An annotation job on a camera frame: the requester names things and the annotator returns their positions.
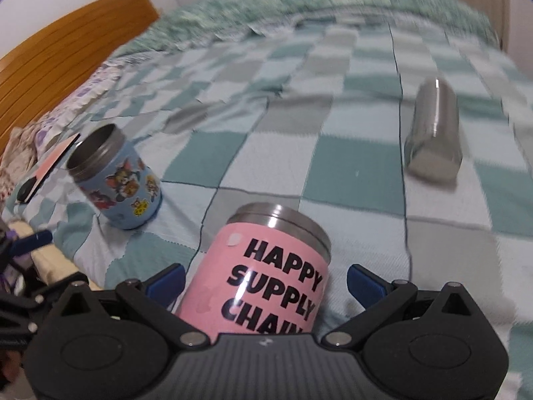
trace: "blue cup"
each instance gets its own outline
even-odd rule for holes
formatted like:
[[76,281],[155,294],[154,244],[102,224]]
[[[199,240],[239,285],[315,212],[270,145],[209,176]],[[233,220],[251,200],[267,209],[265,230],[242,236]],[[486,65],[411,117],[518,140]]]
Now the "blue cup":
[[74,182],[110,223],[129,230],[147,222],[161,204],[161,184],[114,124],[82,141],[67,161]]

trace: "cat sticker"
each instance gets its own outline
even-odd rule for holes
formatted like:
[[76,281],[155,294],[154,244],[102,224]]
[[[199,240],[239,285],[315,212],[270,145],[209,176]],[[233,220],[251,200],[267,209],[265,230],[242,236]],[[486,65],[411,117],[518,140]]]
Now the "cat sticker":
[[140,188],[139,180],[141,178],[140,171],[133,171],[130,160],[125,159],[124,163],[117,167],[115,173],[106,177],[108,186],[115,190],[115,200],[120,202],[126,198],[133,197]]
[[146,190],[150,194],[150,201],[154,202],[159,193],[159,186],[157,185],[157,179],[153,174],[146,176]]
[[150,203],[148,203],[148,200],[144,199],[144,200],[139,200],[139,197],[137,197],[137,199],[131,204],[132,208],[133,208],[133,214],[135,216],[141,216],[146,209],[148,209],[148,205]]
[[83,188],[83,192],[87,194],[87,197],[99,210],[103,211],[109,209],[110,207],[116,206],[117,202],[114,201],[110,196],[102,194],[99,190],[91,191],[87,193]]

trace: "stainless steel bottle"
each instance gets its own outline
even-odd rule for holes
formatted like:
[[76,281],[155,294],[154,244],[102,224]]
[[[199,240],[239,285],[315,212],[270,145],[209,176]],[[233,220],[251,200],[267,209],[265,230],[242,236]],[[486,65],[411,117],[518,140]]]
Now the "stainless steel bottle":
[[406,169],[418,177],[439,183],[457,177],[463,161],[457,96],[443,79],[428,79],[420,87],[404,154]]

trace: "pink cup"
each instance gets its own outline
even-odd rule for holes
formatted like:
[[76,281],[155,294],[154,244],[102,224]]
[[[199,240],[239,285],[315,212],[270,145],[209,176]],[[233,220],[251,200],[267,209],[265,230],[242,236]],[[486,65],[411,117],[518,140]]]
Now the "pink cup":
[[328,279],[330,241],[305,215],[243,206],[219,231],[176,315],[219,333],[311,332]]

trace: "checkered blanket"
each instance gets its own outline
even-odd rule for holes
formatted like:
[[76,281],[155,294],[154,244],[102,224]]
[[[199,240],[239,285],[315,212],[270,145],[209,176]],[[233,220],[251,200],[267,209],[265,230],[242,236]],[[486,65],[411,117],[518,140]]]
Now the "checkered blanket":
[[[114,287],[173,262],[190,280],[245,203],[299,209],[332,242],[317,333],[362,310],[346,288],[353,263],[425,289],[459,281],[510,351],[501,398],[531,398],[533,84],[476,40],[354,25],[303,23],[126,71],[65,136],[114,122],[133,140],[164,194],[143,227],[110,227],[64,164],[27,206],[10,199],[4,219],[48,227],[81,271]],[[464,159],[453,189],[403,172],[417,89],[438,73],[460,108]]]

